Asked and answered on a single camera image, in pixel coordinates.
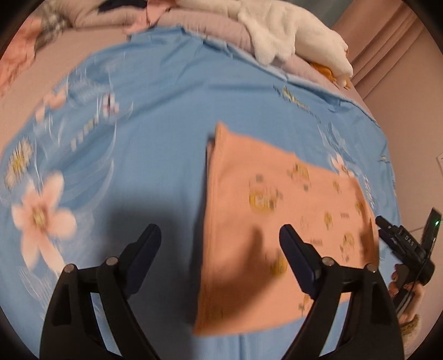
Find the finger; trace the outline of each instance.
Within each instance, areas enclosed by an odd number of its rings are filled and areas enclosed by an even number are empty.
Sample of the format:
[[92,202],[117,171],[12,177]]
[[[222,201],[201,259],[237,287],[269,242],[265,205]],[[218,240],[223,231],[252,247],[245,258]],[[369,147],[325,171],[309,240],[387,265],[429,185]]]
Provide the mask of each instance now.
[[410,282],[409,284],[403,285],[403,289],[405,289],[407,291],[411,291],[413,286],[414,286],[414,283]]
[[411,319],[413,319],[421,305],[422,300],[422,296],[415,295],[406,307],[404,313],[407,314]]
[[397,285],[394,282],[390,282],[388,285],[388,292],[391,297],[394,297],[398,294]]
[[414,286],[414,294],[417,296],[417,297],[423,297],[424,296],[424,293],[425,293],[425,289],[424,289],[424,286],[421,284],[421,283],[419,283],[419,282],[417,282],[416,284],[415,284],[415,286]]
[[408,322],[408,314],[401,314],[400,317],[398,318],[398,323],[400,324],[400,326],[403,326],[403,324],[406,324]]

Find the cartoon print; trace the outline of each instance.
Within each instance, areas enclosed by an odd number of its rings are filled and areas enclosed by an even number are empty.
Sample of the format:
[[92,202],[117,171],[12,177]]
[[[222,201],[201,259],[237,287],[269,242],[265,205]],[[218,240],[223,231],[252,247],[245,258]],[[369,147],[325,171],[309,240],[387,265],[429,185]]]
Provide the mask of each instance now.
[[280,276],[288,270],[288,261],[281,250],[277,251],[277,259],[271,264],[273,276]]
[[351,251],[354,252],[354,245],[355,245],[354,236],[350,232],[347,232],[343,237],[342,245],[340,245],[340,251],[342,252],[342,259],[345,262],[349,261],[349,255]]
[[294,95],[292,95],[288,88],[285,86],[282,89],[282,93],[283,93],[283,97],[285,97],[287,100],[289,100],[290,102],[293,102],[294,104],[297,104],[298,106],[300,106],[302,109],[305,109],[307,111],[310,111],[309,107],[304,105],[300,100],[298,100]]
[[309,223],[304,216],[300,218],[300,228],[302,230],[309,230]]
[[302,182],[303,183],[303,189],[305,191],[308,191],[311,187],[311,181],[309,179],[309,172],[305,165],[301,164],[294,164],[293,168],[291,170],[287,170],[288,176],[292,179],[294,182]]
[[342,191],[340,190],[340,184],[337,181],[333,181],[332,186],[334,187],[334,190],[337,192],[337,194],[341,194]]
[[118,114],[120,111],[118,102],[115,102],[115,94],[105,94],[102,100],[103,116],[109,118],[112,115]]
[[21,252],[27,268],[34,269],[41,254],[56,277],[60,275],[65,262],[49,236],[67,240],[77,230],[72,212],[66,208],[58,208],[63,188],[63,175],[57,172],[48,177],[41,193],[30,182],[22,198],[23,204],[11,206],[14,225],[22,231]]
[[283,195],[277,189],[264,182],[263,175],[257,174],[249,182],[249,205],[253,210],[272,213],[277,208],[277,202],[282,199]]
[[303,301],[301,303],[299,303],[299,310],[301,311],[302,316],[303,316],[303,313],[308,312],[308,304],[309,304],[310,300],[311,300],[311,298],[309,297],[309,295],[305,294],[303,297]]
[[314,245],[314,246],[323,246],[323,240],[322,239],[310,239],[309,243],[311,245]]
[[331,156],[330,159],[331,159],[332,165],[338,171],[338,174],[340,176],[355,177],[354,173],[352,171],[348,170],[348,168],[346,167],[343,158],[338,153],[336,153],[335,156],[336,156],[336,158],[333,158]]
[[329,230],[332,228],[332,215],[330,212],[325,212],[325,225],[326,225],[326,229]]
[[385,164],[389,164],[389,160],[386,156],[382,155],[380,156],[380,160],[381,162],[384,162]]
[[11,191],[14,186],[21,182],[23,174],[31,163],[34,148],[27,137],[19,141],[16,148],[9,157],[8,168],[4,177],[6,188]]
[[357,212],[360,216],[363,215],[364,209],[365,209],[365,207],[362,202],[358,202],[355,204],[355,210],[357,210]]

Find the pink blanket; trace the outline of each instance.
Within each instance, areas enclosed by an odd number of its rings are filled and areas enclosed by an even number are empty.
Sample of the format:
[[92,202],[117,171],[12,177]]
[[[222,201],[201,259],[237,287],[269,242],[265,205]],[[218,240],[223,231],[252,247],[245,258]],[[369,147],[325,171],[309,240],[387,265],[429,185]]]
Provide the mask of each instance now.
[[35,42],[42,31],[41,25],[40,18],[29,16],[0,59],[0,98],[15,78],[34,62]]

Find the bed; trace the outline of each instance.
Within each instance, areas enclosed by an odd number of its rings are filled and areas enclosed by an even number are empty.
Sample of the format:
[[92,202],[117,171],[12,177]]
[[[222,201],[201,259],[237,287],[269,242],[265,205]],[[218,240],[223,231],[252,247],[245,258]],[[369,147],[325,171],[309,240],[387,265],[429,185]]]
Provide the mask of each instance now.
[[[309,111],[283,97],[283,88]],[[39,121],[36,104],[51,90],[66,92],[66,103],[46,109]],[[130,305],[162,359],[279,359],[303,319],[238,336],[192,335],[196,294],[189,288],[198,281],[206,142],[223,120],[324,168],[333,170],[330,158],[339,154],[375,215],[399,223],[386,138],[363,101],[352,97],[182,27],[156,27],[129,42],[121,29],[70,30],[41,50],[0,101],[0,174],[6,176],[24,142],[32,147],[28,175],[37,186],[54,170],[63,174],[60,206],[72,211],[77,231],[55,246],[78,267],[120,253],[149,223],[161,227],[167,241]],[[24,182],[12,190],[0,185],[0,226],[10,234],[0,240],[0,304],[37,355],[57,278],[41,261],[34,271],[23,262],[11,215],[23,191]],[[381,243],[387,283],[395,262]],[[107,348],[118,353],[98,298],[94,305]],[[342,304],[323,353],[334,349],[345,314]]]

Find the folded orange cloth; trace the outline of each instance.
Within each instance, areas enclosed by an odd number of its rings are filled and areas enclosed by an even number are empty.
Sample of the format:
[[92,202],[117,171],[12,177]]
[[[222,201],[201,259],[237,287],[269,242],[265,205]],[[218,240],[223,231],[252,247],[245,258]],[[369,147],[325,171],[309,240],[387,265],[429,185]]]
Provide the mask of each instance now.
[[219,123],[208,146],[207,183],[198,335],[257,331],[307,314],[312,300],[279,246],[284,224],[321,256],[378,265],[374,216],[348,171],[304,163]]

